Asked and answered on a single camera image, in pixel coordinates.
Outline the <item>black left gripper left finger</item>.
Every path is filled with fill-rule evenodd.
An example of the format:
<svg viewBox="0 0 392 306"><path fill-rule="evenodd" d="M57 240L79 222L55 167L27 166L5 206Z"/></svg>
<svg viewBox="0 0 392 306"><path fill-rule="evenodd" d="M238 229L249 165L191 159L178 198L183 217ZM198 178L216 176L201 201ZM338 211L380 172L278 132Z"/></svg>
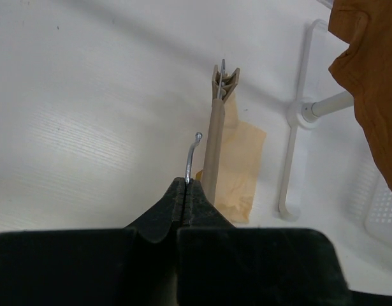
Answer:
<svg viewBox="0 0 392 306"><path fill-rule="evenodd" d="M0 305L141 305L173 268L185 181L116 229L0 233Z"/></svg>

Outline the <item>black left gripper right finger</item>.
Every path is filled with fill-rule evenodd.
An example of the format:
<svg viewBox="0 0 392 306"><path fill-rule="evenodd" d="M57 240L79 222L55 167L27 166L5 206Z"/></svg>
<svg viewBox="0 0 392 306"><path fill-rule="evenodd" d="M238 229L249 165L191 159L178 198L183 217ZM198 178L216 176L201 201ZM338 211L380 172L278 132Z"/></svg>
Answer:
<svg viewBox="0 0 392 306"><path fill-rule="evenodd" d="M177 233L180 305L351 305L335 248L308 228L211 226L217 211L199 182L186 194Z"/></svg>

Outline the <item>beige underwear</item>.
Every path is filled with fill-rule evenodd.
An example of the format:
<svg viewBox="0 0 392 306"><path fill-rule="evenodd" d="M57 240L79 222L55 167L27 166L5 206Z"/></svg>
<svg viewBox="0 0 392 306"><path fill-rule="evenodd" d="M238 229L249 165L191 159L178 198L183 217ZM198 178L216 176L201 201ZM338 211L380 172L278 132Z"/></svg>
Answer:
<svg viewBox="0 0 392 306"><path fill-rule="evenodd" d="M225 121L214 207L233 223L248 223L266 133L238 118L236 94L225 104ZM201 181L202 170L196 174Z"/></svg>

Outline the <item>wooden clip hanger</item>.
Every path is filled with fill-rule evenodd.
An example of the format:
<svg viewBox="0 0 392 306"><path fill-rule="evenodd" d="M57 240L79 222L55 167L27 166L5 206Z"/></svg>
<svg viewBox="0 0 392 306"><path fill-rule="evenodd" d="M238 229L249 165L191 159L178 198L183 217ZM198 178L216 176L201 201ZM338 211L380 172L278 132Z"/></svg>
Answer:
<svg viewBox="0 0 392 306"><path fill-rule="evenodd" d="M212 75L212 108L208 127L207 144L201 174L201 186L207 200L214 204L222 136L225 121L225 104L236 89L240 77L240 69L231 74L226 71L226 61L215 65Z"/></svg>

